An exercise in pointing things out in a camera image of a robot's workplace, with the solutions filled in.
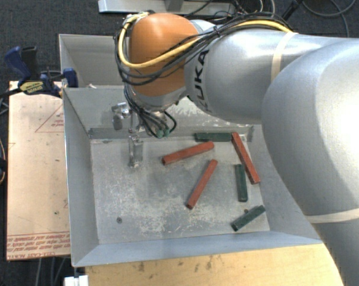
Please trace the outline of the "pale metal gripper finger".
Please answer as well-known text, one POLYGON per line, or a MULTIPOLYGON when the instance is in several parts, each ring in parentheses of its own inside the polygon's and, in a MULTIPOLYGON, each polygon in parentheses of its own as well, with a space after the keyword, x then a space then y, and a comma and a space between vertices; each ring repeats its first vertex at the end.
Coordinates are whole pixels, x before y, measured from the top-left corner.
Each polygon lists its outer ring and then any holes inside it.
POLYGON ((113 112, 113 127, 115 130, 121 130, 123 128, 123 120, 128 119, 131 116, 130 109, 126 102, 120 102, 117 105, 111 107, 113 112))
POLYGON ((143 141, 137 135, 130 135, 128 142, 129 166, 138 167, 143 161, 143 141))

